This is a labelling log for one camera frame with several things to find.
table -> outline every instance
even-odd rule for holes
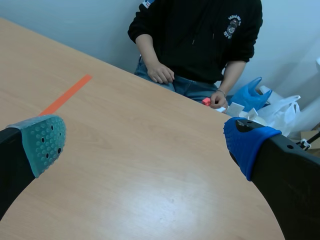
[[[282,240],[226,148],[222,113],[0,19],[0,125],[57,112],[61,157],[16,199],[1,240]]]

jeans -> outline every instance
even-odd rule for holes
[[[140,78],[153,82],[148,76],[148,69],[141,57],[134,74]],[[212,83],[193,81],[177,75],[174,75],[173,83],[156,84],[199,103],[205,98],[210,98],[211,95],[218,90],[216,85]]]

teal gripper pad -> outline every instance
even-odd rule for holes
[[[59,116],[37,116],[7,128],[21,131],[22,145],[36,178],[58,159],[64,149],[66,125]]]

blue gripper pad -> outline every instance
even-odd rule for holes
[[[263,142],[282,134],[279,130],[258,123],[253,123],[257,126],[256,128],[249,126],[252,123],[243,117],[233,117],[224,124],[223,128],[226,146],[248,181],[251,181],[256,156]]]
[[[58,159],[64,149],[66,125],[59,116],[37,116],[7,128],[21,131],[22,145],[36,178]]]

wrist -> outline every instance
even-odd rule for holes
[[[142,58],[143,58],[143,61],[144,61],[146,66],[151,66],[151,65],[159,63],[159,60],[158,60],[157,56],[155,56],[155,57],[145,57],[145,59],[142,56]]]
[[[216,92],[222,93],[225,98],[227,97],[227,94],[226,94],[226,92],[225,92],[223,89],[220,89],[220,88],[219,88]]]

